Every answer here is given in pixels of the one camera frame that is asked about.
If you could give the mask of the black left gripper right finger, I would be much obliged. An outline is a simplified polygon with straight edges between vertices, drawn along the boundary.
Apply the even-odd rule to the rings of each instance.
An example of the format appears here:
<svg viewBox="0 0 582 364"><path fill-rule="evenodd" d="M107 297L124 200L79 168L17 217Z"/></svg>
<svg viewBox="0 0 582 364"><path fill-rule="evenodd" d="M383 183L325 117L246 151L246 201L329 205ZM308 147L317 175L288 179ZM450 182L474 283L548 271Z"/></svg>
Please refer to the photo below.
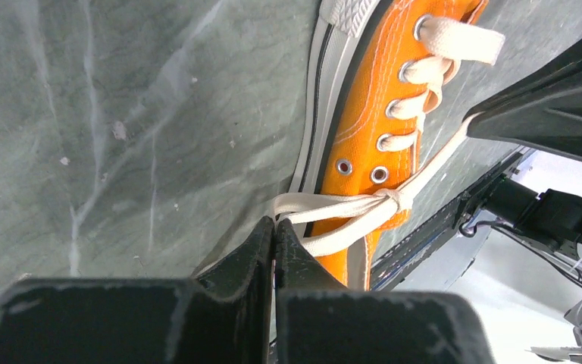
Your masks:
<svg viewBox="0 0 582 364"><path fill-rule="evenodd" d="M350 290L277 225L279 363L492 363L469 302L441 292Z"/></svg>

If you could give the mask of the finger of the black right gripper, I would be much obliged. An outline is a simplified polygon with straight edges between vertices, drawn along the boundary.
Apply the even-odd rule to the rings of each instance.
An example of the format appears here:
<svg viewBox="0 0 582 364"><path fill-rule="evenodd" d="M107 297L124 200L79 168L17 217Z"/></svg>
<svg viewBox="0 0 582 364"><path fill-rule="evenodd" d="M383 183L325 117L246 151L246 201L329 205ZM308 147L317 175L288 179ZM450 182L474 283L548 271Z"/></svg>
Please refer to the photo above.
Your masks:
<svg viewBox="0 0 582 364"><path fill-rule="evenodd" d="M468 136L582 162L582 38L538 71L475 105Z"/></svg>

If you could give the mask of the white shoelace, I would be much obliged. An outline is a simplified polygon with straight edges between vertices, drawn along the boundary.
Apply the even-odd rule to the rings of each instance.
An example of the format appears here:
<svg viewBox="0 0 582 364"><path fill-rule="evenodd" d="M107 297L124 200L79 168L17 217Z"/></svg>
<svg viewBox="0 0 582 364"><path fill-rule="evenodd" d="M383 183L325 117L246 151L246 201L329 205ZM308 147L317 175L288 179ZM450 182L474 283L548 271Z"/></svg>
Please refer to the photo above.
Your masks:
<svg viewBox="0 0 582 364"><path fill-rule="evenodd" d="M407 178L395 187L389 187L386 182L391 177L390 170L384 165L375 165L368 174L374 186L371 193L353 196L286 193L274 200L276 219L286 218L293 224L336 218L348 220L337 229L302 241L313 256L327 256L346 249L412 208L414 198L465 141L471 121L470 118L464 119L449 142L425 166L420 166L418 142L424 131L426 114L439 105L442 86L455 76L461 61L493 65L505 41L505 37L496 31L428 14L415 22L415 39L430 54L407 63L400 74L408 83L423 85L425 90L412 97L389 100L383 110L389 120L413 120L414 127L404 134L379 134L374 144L379 153L408 153Z"/></svg>

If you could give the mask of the orange canvas sneaker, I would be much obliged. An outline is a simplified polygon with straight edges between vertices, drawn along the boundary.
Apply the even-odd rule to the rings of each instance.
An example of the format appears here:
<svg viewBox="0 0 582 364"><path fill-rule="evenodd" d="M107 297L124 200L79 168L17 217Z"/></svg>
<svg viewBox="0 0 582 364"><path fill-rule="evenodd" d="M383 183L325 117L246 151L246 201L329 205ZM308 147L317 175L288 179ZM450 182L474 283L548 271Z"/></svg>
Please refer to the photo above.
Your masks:
<svg viewBox="0 0 582 364"><path fill-rule="evenodd" d="M404 134L414 127L413 120L389 120L383 110L389 100L412 97L425 90L423 85L408 83L400 74L407 63L430 54L415 39L415 22L428 14L480 27L477 21L486 7L485 1L323 1L308 63L303 142L287 193L371 193L374 186L368 174L375 165L390 170L391 177L386 182L389 187L406 179L408 153L379 153L374 144L379 134ZM426 117L440 106L447 83L442 86L439 105ZM424 131L418 142L420 166L428 163L419 159L423 135ZM368 290L380 235L405 223L411 210L396 215L337 253L313 256L307 252L342 285ZM347 221L336 218L304 224L289 222L302 245L305 238L337 229Z"/></svg>

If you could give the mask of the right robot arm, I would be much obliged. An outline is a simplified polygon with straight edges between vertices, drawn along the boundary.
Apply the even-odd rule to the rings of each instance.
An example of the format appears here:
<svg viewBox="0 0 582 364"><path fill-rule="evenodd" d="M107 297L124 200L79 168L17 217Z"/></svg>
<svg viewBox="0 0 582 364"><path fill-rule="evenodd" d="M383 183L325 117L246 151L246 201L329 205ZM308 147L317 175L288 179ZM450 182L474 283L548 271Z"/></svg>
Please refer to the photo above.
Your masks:
<svg viewBox="0 0 582 364"><path fill-rule="evenodd" d="M468 111L471 138L516 143L582 162L582 38L536 72ZM502 182L485 207L538 249L577 259L582 197Z"/></svg>

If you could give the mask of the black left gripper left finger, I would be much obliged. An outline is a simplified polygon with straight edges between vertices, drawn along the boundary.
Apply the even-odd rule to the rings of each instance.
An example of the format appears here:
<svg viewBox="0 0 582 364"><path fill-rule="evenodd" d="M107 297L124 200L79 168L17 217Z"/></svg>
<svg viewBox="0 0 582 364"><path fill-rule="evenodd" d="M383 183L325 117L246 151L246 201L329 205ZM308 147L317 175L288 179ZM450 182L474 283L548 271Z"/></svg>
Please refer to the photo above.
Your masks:
<svg viewBox="0 0 582 364"><path fill-rule="evenodd" d="M0 296L0 363L264 363L274 224L197 278L28 278Z"/></svg>

